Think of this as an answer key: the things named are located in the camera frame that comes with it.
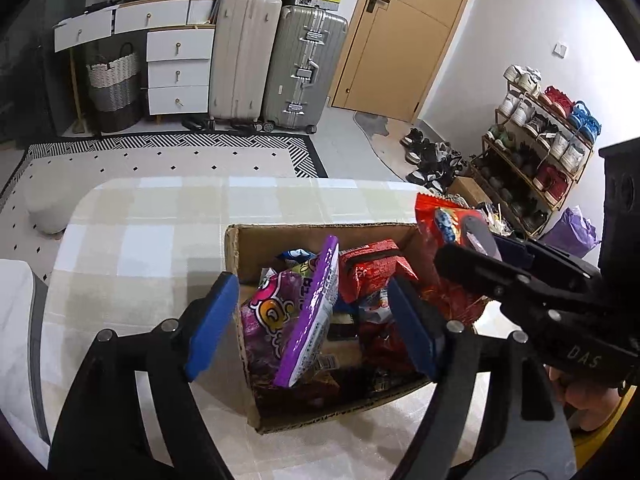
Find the box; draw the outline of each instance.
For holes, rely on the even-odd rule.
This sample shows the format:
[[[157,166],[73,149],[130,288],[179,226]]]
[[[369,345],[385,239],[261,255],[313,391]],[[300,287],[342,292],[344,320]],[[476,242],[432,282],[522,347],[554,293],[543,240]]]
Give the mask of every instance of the box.
[[[420,376],[370,397],[338,406],[310,408],[308,413],[275,416],[260,412],[251,390],[239,305],[255,292],[260,279],[260,270],[263,267],[278,268],[278,264],[282,265],[274,258],[276,254],[293,248],[305,248],[317,252],[329,234],[338,238],[340,250],[353,249],[390,238],[396,242],[410,264],[417,262],[419,258],[419,244],[415,241],[420,233],[415,224],[232,225],[226,230],[226,270],[236,274],[241,284],[240,300],[234,319],[247,386],[244,392],[247,419],[249,425],[260,434],[290,430],[331,420],[345,413],[370,410],[429,383],[427,378]]]
[[[492,203],[478,183],[468,176],[457,176],[453,184],[447,189],[448,194],[460,195],[466,200],[470,207],[475,207],[481,202]]]

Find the laundry basket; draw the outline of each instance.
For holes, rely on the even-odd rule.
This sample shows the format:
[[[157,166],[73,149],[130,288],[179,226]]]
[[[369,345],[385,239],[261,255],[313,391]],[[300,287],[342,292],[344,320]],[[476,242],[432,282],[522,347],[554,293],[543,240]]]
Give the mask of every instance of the laundry basket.
[[[130,53],[123,56],[127,47]],[[132,44],[123,44],[117,59],[87,65],[86,69],[89,97],[102,132],[119,132],[142,118],[140,62]]]

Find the silver suitcase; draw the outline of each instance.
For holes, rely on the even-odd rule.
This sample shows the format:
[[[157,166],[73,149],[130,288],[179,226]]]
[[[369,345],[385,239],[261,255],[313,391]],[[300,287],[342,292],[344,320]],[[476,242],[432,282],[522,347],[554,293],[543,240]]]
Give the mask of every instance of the silver suitcase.
[[[341,16],[282,8],[262,107],[267,123],[316,132],[346,35]]]
[[[260,116],[281,0],[222,0],[209,85],[212,119]]]

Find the light switch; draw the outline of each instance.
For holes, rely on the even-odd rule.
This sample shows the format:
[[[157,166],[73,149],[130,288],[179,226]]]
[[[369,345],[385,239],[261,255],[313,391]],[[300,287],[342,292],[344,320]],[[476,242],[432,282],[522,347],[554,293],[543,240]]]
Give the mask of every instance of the light switch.
[[[554,49],[554,54],[556,54],[556,56],[558,56],[560,59],[564,59],[564,56],[566,56],[568,47],[564,44],[564,43],[556,43],[556,47]]]

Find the drawer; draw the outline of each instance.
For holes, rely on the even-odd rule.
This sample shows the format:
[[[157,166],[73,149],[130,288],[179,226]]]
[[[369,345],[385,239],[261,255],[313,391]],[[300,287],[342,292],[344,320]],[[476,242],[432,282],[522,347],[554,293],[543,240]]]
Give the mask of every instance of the drawer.
[[[115,34],[144,28],[176,27],[187,23],[188,0],[133,4],[116,9]]]
[[[208,86],[175,86],[172,88],[150,88],[149,113],[200,114],[208,111]]]
[[[214,0],[191,0],[187,25],[202,25],[209,23],[209,16],[213,9]]]
[[[146,60],[211,59],[213,28],[158,30],[146,34]]]
[[[208,59],[152,61],[148,64],[149,88],[165,86],[209,86]]]
[[[112,15],[112,10],[96,10],[67,20],[53,30],[55,51],[110,36]]]

